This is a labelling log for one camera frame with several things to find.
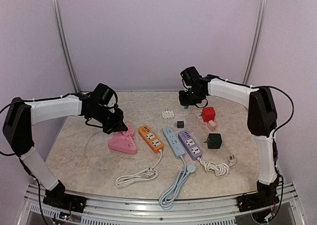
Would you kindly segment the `pink square plug adapter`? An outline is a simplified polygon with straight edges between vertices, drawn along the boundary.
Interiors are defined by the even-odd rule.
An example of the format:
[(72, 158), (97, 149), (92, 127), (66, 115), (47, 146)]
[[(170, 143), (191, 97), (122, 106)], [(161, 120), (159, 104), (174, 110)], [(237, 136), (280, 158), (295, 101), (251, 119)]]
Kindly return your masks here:
[(125, 136), (125, 137), (133, 137), (133, 136), (135, 136), (135, 130), (134, 130), (133, 126), (131, 126), (129, 124), (127, 124), (126, 126), (127, 126), (128, 130), (127, 131), (122, 131), (121, 134), (123, 136)]

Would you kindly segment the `pink triangular power strip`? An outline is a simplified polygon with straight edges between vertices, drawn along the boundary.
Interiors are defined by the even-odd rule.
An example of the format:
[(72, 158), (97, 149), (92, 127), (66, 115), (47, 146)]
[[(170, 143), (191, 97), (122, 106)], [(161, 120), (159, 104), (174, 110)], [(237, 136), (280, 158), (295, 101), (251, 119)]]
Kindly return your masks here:
[(135, 145), (134, 140), (131, 136), (124, 136), (121, 133), (115, 134), (108, 142), (108, 147), (111, 150), (128, 153), (128, 154), (136, 154), (137, 147)]

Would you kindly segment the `red cube adapter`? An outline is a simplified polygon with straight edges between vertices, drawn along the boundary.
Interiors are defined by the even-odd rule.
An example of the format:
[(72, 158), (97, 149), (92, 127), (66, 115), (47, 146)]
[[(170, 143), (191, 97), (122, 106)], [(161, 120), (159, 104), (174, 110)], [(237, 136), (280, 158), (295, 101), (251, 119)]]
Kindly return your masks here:
[(214, 110), (214, 107), (204, 107), (202, 108), (202, 113), (201, 113), (203, 122), (209, 122), (209, 121), (214, 121), (216, 112)]

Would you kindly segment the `orange power strip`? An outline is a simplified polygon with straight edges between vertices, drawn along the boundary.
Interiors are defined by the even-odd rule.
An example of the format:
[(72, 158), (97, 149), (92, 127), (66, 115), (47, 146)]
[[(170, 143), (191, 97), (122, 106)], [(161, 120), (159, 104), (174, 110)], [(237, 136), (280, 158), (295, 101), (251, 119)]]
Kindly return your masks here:
[(155, 154), (164, 150), (164, 144), (147, 125), (139, 127), (138, 133)]

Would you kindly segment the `black charger plug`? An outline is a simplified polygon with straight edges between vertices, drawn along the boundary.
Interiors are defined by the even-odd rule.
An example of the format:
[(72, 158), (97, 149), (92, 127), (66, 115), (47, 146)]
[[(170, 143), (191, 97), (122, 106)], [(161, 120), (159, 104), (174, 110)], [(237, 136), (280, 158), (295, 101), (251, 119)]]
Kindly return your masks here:
[(174, 124), (174, 126), (175, 126), (176, 128), (184, 128), (184, 125), (185, 125), (184, 121), (177, 121), (177, 122)]

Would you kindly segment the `white charger plug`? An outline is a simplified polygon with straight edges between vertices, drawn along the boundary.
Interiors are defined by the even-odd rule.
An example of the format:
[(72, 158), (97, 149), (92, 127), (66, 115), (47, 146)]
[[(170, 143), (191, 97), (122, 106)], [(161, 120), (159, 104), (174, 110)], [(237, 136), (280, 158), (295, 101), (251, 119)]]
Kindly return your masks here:
[(163, 119), (174, 119), (175, 114), (173, 110), (164, 110), (161, 112), (161, 116)]

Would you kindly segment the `small pink charger plug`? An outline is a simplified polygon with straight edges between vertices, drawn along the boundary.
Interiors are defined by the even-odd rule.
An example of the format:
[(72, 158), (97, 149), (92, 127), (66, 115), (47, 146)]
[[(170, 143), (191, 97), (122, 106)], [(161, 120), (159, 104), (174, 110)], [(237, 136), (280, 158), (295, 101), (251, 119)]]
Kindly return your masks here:
[(217, 124), (213, 120), (208, 121), (208, 129), (210, 131), (215, 131), (217, 129)]

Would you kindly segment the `purple power strip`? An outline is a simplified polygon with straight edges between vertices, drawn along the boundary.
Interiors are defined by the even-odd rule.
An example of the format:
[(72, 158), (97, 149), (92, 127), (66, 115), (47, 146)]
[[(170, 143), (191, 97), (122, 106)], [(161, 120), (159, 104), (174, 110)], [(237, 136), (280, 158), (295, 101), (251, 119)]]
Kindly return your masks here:
[(203, 152), (187, 130), (178, 133), (178, 139), (193, 161), (202, 158)]

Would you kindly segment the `light blue power strip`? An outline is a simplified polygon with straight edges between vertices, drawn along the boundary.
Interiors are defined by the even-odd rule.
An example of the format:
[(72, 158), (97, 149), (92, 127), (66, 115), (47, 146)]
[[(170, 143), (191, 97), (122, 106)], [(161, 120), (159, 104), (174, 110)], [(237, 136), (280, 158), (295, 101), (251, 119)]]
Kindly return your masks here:
[(184, 147), (182, 146), (181, 142), (179, 141), (178, 137), (174, 133), (171, 127), (165, 127), (162, 129), (163, 135), (168, 141), (173, 154), (176, 158), (183, 158), (185, 155)]

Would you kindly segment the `dark green cube adapter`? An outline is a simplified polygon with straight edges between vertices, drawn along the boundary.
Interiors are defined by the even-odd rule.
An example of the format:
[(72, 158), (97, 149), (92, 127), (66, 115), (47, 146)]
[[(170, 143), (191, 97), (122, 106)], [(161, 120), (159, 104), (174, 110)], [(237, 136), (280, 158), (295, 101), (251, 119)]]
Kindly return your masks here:
[(209, 133), (207, 139), (204, 141), (208, 149), (219, 149), (222, 145), (222, 137), (220, 133)]

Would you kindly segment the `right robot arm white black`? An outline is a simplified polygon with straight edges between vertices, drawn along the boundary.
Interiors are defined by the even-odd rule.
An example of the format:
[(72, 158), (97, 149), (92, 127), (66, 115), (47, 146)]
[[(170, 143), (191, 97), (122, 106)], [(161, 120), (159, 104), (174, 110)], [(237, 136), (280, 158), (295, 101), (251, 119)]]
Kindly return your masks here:
[(179, 91), (182, 106), (195, 106), (208, 96), (220, 97), (243, 105), (248, 111), (247, 127), (258, 148), (260, 174), (258, 182), (270, 185), (277, 179), (275, 169), (278, 150), (274, 138), (277, 111), (268, 87), (253, 88), (229, 82), (218, 76), (180, 73), (184, 90)]

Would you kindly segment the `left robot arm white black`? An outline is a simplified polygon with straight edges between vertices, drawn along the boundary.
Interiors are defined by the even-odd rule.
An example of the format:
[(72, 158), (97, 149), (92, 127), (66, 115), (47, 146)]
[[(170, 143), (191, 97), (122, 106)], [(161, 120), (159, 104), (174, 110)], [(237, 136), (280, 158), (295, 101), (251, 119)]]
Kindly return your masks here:
[(55, 98), (23, 100), (14, 98), (3, 110), (7, 112), (2, 132), (12, 152), (1, 155), (16, 156), (30, 171), (40, 184), (51, 191), (49, 198), (58, 207), (63, 208), (69, 203), (69, 196), (59, 186), (59, 180), (46, 165), (42, 156), (35, 148), (33, 127), (47, 121), (70, 116), (82, 116), (85, 124), (90, 120), (99, 122), (98, 128), (103, 133), (127, 131), (123, 122), (123, 111), (115, 103), (109, 106), (110, 97), (73, 93)]

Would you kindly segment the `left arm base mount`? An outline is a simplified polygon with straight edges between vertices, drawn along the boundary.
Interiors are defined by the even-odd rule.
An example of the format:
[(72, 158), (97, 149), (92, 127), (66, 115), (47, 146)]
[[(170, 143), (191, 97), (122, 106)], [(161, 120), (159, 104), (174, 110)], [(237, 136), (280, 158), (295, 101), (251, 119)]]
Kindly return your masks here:
[(57, 186), (52, 190), (46, 189), (43, 199), (46, 205), (78, 213), (83, 213), (86, 202), (86, 197), (66, 193), (61, 181), (58, 181)]

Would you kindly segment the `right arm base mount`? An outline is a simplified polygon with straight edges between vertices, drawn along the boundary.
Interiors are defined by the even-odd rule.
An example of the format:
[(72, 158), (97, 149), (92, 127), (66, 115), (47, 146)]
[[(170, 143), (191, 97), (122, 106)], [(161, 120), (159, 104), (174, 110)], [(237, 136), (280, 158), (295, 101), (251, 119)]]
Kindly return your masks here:
[(257, 192), (251, 194), (243, 194), (237, 197), (239, 212), (246, 212), (271, 206), (274, 203), (279, 203), (277, 195), (277, 186), (279, 179), (269, 185), (257, 181)]

